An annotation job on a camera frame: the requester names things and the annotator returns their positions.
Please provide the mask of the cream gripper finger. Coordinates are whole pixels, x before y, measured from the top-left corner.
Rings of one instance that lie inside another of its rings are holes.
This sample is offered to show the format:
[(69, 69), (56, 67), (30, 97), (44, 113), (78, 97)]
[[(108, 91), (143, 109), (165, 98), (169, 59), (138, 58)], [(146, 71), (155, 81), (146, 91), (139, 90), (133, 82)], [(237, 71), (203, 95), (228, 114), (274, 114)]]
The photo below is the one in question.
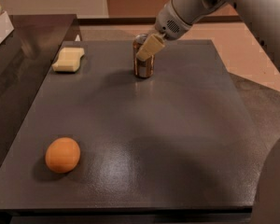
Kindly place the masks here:
[(144, 44), (136, 53), (136, 58), (140, 61), (146, 61), (165, 47), (163, 35), (156, 33), (147, 37)]

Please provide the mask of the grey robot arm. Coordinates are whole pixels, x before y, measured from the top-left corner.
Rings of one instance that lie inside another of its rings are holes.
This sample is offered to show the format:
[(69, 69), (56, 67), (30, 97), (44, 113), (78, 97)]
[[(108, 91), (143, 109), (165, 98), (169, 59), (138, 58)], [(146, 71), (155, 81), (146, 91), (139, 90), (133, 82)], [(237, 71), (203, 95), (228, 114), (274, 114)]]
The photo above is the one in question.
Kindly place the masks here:
[[(169, 0), (154, 28), (136, 53), (145, 61), (177, 40), (197, 21), (231, 5), (280, 74), (280, 0)], [(259, 176), (250, 224), (280, 224), (280, 138), (270, 150)]]

